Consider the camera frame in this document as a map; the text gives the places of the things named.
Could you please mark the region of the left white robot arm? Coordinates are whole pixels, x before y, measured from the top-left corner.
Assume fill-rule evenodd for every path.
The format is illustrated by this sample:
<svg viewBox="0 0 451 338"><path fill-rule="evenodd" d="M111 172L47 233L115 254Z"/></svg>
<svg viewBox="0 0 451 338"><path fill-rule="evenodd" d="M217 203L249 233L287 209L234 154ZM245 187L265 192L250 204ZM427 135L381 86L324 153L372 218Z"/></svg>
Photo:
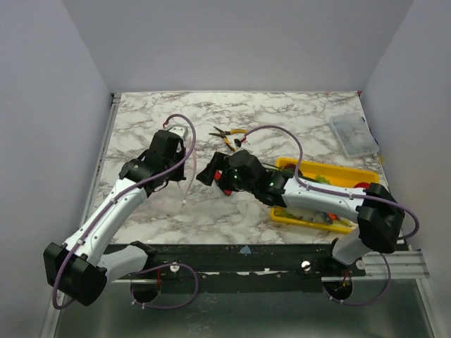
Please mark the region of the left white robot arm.
<svg viewBox="0 0 451 338"><path fill-rule="evenodd" d="M154 250L133 242L107 254L107 246L128 216L159 187L185 179L187 128L159 130L148 149L126 162L112 190L88 220L62 244L50 243L43 253L47 282L73 300L88 306L106 284L130 273L151 277L156 270Z"/></svg>

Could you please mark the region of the clear zip top bag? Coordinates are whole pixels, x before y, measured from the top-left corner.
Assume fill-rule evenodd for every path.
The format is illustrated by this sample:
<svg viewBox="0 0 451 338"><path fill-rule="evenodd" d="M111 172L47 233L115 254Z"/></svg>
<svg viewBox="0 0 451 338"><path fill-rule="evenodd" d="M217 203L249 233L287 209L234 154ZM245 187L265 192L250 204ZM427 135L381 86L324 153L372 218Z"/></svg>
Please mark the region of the clear zip top bag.
<svg viewBox="0 0 451 338"><path fill-rule="evenodd" d="M185 162L185 169L187 170L185 174L187 175L187 179L184 183L178 183L178 187L182 197L180 203L182 207L184 207L187 203L188 195L190 194L195 176L197 174L197 160L198 160L197 150L196 147L194 147L192 153Z"/></svg>

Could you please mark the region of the grey toy fish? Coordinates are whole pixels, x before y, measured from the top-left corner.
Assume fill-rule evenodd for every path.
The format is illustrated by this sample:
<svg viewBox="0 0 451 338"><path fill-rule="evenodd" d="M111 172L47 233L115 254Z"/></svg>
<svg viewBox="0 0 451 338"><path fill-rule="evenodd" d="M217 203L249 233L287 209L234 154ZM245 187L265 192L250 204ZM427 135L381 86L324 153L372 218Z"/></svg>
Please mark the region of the grey toy fish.
<svg viewBox="0 0 451 338"><path fill-rule="evenodd" d="M296 220L302 220L308 223L320 223L325 225L327 224L324 220L323 211L316 211L309 208L285 208L285 213L289 218L293 218Z"/></svg>

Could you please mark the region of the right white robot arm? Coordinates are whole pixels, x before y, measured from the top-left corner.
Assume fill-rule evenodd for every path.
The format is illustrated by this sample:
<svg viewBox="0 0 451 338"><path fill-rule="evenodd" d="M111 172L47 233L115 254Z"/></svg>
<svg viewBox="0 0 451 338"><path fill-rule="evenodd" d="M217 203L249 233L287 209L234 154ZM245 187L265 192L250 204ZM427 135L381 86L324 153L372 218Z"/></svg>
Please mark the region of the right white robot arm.
<svg viewBox="0 0 451 338"><path fill-rule="evenodd" d="M249 192L267 206L309 208L332 213L357 224L338 239L324 258L326 271L343 274L361 256L375 251L395 251L405 212L388 190L377 183L369 188L343 188L298 177L292 172L265 168L246 150L232 155L216 152L196 178L205 185L216 183L232 192Z"/></svg>

